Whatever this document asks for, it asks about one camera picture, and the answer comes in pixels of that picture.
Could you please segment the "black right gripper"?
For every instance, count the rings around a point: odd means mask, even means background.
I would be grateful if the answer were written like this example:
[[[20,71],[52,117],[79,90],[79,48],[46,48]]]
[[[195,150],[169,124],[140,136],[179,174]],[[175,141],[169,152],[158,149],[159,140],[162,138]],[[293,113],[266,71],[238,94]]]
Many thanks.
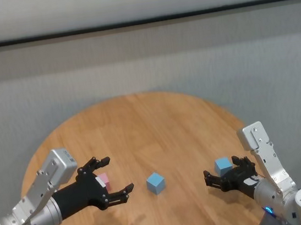
[[[231,158],[235,168],[222,177],[212,175],[206,170],[203,171],[206,186],[220,189],[222,192],[237,190],[253,198],[257,181],[255,180],[253,184],[247,184],[244,181],[247,179],[251,180],[253,176],[256,177],[258,175],[255,163],[249,160],[247,156],[242,158],[232,156]]]

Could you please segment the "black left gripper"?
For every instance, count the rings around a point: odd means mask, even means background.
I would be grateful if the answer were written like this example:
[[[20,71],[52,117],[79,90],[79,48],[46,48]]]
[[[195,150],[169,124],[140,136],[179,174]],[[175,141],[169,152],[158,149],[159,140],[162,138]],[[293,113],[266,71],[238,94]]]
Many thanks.
[[[133,183],[118,192],[107,193],[106,188],[102,187],[96,179],[93,172],[109,163],[108,156],[101,160],[92,157],[85,165],[78,168],[74,183],[53,194],[52,197],[59,207],[63,220],[89,206],[95,206],[102,211],[128,201],[129,194],[134,189]]]

